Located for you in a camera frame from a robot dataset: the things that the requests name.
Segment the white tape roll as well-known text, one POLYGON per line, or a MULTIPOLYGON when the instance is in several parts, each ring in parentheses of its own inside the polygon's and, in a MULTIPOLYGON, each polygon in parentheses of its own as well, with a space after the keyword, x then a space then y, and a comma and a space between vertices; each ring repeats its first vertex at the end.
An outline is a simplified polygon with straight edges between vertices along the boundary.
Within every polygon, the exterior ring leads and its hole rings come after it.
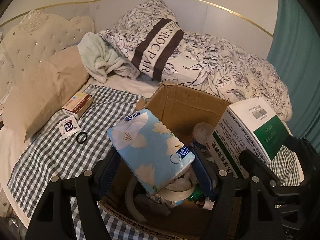
POLYGON ((194 172, 187 172, 180 178, 163 188, 158 194, 162 198, 178 202, 187 199, 194 191, 197 183, 194 172))

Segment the green white medicine box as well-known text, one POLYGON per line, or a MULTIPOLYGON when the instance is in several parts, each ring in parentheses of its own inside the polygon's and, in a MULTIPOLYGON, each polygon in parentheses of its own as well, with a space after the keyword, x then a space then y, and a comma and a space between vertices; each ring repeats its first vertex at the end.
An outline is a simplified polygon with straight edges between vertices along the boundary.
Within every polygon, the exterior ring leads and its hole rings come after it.
POLYGON ((226 108, 206 146, 219 169, 244 179, 249 173, 240 163, 241 152, 249 150, 269 165, 288 135, 271 106, 262 98, 251 98, 226 108))

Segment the blue floral tissue pack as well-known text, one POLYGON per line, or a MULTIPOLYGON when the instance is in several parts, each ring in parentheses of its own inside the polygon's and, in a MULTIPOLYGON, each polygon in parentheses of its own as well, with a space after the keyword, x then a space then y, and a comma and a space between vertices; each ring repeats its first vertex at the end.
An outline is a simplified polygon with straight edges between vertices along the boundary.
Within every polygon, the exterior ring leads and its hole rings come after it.
POLYGON ((147 108, 107 130, 112 145, 149 194, 187 171, 195 155, 147 108))

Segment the green plastic wrapper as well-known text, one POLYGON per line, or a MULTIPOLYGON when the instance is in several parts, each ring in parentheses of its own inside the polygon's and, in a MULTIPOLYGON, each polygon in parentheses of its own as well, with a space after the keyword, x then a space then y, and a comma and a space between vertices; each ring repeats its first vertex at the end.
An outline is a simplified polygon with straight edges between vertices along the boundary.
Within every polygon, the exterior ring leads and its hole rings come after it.
POLYGON ((198 201, 205 201, 206 195, 202 191, 202 188, 199 183, 196 184, 192 194, 187 198, 190 202, 198 202, 198 201))

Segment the clear plastic water bottle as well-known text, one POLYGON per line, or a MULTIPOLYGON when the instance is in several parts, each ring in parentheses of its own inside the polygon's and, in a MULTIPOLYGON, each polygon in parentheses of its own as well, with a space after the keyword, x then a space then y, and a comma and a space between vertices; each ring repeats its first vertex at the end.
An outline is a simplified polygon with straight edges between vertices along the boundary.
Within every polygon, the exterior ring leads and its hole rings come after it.
POLYGON ((199 122, 193 128, 193 142, 199 147, 206 147, 207 138, 212 134, 214 126, 199 122))

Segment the checkered bed sheet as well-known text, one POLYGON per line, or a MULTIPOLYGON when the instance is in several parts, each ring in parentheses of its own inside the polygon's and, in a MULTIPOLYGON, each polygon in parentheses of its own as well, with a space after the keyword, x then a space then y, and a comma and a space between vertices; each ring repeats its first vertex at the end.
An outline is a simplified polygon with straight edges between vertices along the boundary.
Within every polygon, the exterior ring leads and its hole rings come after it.
MULTIPOLYGON (((15 164, 8 189, 17 203, 17 213, 29 223, 41 195, 53 176, 74 178, 104 159, 111 148, 107 130, 135 111, 141 94, 109 87, 90 85, 86 92, 93 104, 80 119, 80 127, 88 133, 84 144, 74 135, 63 139, 57 123, 65 118, 56 112, 39 131, 15 164)), ((217 124, 228 102, 212 94, 181 85, 161 85, 148 97, 146 106, 174 135, 189 142, 198 122, 217 124)))

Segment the small white sachet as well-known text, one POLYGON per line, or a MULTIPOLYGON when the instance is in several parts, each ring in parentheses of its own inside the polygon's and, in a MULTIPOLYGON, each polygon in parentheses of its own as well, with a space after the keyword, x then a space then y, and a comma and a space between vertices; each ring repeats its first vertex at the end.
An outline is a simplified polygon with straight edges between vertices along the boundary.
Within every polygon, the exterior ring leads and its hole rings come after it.
POLYGON ((63 139, 66 139, 81 130, 74 116, 68 116, 61 120, 57 126, 63 139))

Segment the brown cardboard box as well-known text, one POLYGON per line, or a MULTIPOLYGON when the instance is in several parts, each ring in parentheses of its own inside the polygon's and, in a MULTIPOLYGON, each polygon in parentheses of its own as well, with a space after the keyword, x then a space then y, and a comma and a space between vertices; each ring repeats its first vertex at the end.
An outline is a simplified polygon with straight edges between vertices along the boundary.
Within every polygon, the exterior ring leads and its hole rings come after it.
POLYGON ((196 124, 215 125, 228 101, 182 85, 161 85, 151 98, 139 101, 137 116, 122 119, 110 131, 121 162, 102 205, 133 228, 160 239, 199 239, 209 212, 188 201, 192 189, 171 193, 180 205, 168 215, 137 202, 164 192, 167 185, 191 171, 193 154, 178 150, 191 142, 196 124))

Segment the small red white medicine box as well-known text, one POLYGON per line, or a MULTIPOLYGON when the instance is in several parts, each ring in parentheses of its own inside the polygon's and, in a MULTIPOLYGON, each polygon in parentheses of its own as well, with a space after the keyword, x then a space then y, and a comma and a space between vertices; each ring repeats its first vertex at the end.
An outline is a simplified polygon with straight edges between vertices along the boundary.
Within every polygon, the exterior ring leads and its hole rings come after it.
POLYGON ((62 110, 65 114, 73 115, 76 120, 79 120, 92 103, 91 94, 77 92, 63 105, 62 110))

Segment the beige pillow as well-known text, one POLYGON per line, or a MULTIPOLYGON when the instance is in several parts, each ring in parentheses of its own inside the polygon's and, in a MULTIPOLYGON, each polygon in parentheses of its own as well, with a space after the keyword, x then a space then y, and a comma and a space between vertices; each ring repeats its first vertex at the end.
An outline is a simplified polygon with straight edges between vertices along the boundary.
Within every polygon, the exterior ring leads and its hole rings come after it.
POLYGON ((43 61, 24 81, 12 88, 4 103, 3 124, 25 142, 86 83, 77 46, 43 61))

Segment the light green towel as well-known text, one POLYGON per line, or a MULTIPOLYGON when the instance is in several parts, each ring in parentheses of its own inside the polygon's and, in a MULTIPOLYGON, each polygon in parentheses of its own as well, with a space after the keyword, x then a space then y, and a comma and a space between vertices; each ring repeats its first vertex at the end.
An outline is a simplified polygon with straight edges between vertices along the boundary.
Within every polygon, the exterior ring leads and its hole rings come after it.
POLYGON ((133 80, 139 76, 139 70, 95 33, 83 36, 78 51, 89 75, 100 83, 105 83, 111 72, 133 80))

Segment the teal curtain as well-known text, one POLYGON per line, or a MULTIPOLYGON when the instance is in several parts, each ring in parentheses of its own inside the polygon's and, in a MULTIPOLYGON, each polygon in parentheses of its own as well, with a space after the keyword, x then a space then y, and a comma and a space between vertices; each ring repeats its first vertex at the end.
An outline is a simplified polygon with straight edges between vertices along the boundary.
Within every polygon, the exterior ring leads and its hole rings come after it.
POLYGON ((319 35, 297 0, 278 0, 267 59, 289 90, 292 134, 319 150, 319 35))

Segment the floral duvet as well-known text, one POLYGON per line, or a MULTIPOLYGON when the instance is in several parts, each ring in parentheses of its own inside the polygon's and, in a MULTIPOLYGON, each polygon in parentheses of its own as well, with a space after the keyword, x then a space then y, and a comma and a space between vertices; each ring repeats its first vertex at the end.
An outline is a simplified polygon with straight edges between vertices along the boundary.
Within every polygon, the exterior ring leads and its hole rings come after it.
POLYGON ((147 0, 99 35, 155 81, 193 87, 230 102, 262 98, 281 120, 292 117, 288 88, 272 64, 224 38, 184 31, 162 0, 147 0))

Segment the cream tufted headboard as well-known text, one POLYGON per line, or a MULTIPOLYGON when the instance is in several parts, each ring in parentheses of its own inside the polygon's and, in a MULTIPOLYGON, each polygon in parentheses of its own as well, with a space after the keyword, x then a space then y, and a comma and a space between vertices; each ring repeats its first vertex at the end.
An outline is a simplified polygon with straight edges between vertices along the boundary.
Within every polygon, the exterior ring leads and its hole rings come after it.
POLYGON ((43 61, 94 31, 89 16, 67 20, 56 14, 29 12, 1 41, 1 98, 43 61))

